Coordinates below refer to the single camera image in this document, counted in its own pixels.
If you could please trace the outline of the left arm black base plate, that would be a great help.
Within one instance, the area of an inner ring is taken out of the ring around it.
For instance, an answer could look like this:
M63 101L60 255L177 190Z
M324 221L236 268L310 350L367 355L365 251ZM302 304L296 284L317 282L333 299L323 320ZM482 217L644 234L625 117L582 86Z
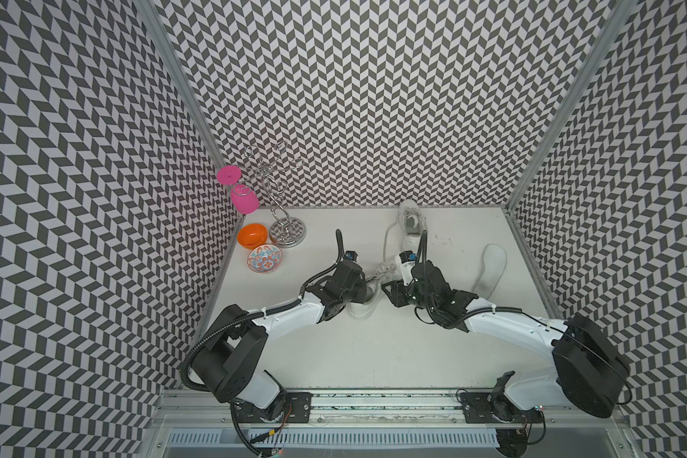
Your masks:
M283 391L267 408L238 401L234 402L231 411L238 422L245 424L307 424L311 406L311 392Z

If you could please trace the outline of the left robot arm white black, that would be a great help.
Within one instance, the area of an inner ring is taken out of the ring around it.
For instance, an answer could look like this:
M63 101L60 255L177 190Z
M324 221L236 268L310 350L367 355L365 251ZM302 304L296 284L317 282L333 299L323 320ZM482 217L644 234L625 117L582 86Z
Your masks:
M198 340L179 369L187 389L209 392L221 403L244 401L267 410L284 397L284 388L258 368L265 346L307 326L337 317L349 303L366 299L366 276L343 233L335 232L337 259L303 283L294 299L256 311L229 305Z

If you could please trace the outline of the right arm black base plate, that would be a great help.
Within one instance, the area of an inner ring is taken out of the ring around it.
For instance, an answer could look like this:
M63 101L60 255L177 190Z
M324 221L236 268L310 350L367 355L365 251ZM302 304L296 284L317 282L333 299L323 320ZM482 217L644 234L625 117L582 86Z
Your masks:
M541 410L520 410L505 395L493 396L486 391L456 392L467 424L523 425L541 424Z

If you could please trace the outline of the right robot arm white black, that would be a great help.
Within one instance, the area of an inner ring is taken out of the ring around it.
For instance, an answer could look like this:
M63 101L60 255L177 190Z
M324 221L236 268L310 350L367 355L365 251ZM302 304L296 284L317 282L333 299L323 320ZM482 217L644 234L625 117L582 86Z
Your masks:
M381 267L381 287L396 307L412 305L445 330L487 335L550 361L529 373L507 371L480 400L490 416L511 423L542 406L566 406L596 418L609 418L631 391L628 360L591 319L534 317L519 307L500 306L452 288L427 257L427 238L416 251L404 251Z

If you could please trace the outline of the white sneaker one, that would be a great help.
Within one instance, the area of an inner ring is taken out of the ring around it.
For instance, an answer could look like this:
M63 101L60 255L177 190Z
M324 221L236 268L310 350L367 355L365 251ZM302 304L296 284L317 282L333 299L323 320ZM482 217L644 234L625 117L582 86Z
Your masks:
M427 219L414 200L403 200L399 205L395 222L387 227L383 243L383 261L389 259L389 235L395 227L401 232L400 251L417 253L421 238L427 230Z
M362 305L360 305L360 303L349 303L345 309L354 320L366 320L372 315L381 297L385 296L387 298L382 291L382 284L386 282L402 282L399 272L398 255L381 264L366 278L366 282L368 283L366 301Z

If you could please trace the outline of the white shoe insole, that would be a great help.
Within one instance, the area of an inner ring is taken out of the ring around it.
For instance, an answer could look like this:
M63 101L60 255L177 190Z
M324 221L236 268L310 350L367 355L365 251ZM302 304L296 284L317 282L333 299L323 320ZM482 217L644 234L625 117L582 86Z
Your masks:
M508 264L508 254L499 244L488 244L482 254L481 269L473 293L488 299L501 281Z

